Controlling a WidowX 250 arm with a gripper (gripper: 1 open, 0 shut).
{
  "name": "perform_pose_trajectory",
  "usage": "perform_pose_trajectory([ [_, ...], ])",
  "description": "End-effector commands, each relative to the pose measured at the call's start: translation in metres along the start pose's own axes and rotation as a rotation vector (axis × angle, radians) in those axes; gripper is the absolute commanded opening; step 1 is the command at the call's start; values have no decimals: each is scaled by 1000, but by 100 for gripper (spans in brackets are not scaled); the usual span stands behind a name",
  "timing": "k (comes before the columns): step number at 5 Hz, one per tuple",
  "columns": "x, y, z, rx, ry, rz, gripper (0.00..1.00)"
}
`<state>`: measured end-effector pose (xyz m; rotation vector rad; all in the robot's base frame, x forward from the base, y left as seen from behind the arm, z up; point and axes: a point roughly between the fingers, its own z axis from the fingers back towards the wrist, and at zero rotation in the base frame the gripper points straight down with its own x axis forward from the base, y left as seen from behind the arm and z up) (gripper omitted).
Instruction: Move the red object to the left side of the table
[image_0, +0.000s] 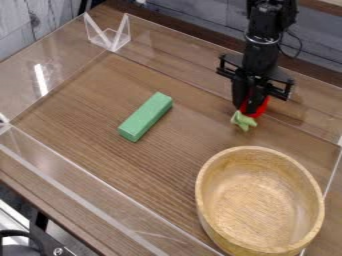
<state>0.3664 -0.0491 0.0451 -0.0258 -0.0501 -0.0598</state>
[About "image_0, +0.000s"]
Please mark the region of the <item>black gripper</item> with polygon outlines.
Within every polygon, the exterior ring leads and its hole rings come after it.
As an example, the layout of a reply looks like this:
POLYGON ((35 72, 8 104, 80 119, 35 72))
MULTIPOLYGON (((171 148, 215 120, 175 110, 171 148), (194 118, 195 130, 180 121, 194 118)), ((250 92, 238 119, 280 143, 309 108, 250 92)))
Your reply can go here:
POLYGON ((239 55, 222 54, 216 73, 231 80, 234 106, 239 108, 247 97, 244 113, 262 115, 267 109, 270 96, 283 101, 288 100, 295 81, 278 66, 271 67, 263 73, 255 73, 243 68, 242 61, 243 57, 239 55), (248 94, 250 82, 258 86, 248 94))

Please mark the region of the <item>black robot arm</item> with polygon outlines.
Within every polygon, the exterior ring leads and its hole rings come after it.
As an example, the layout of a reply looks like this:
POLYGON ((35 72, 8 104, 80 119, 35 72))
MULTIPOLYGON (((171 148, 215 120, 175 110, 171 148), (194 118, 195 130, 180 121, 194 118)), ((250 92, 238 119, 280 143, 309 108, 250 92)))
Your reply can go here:
POLYGON ((247 117, 258 117, 268 99, 286 101, 294 79, 279 68, 280 41, 297 22, 297 0, 247 0, 248 26, 240 56, 222 54, 216 73, 231 80, 232 104, 247 117))

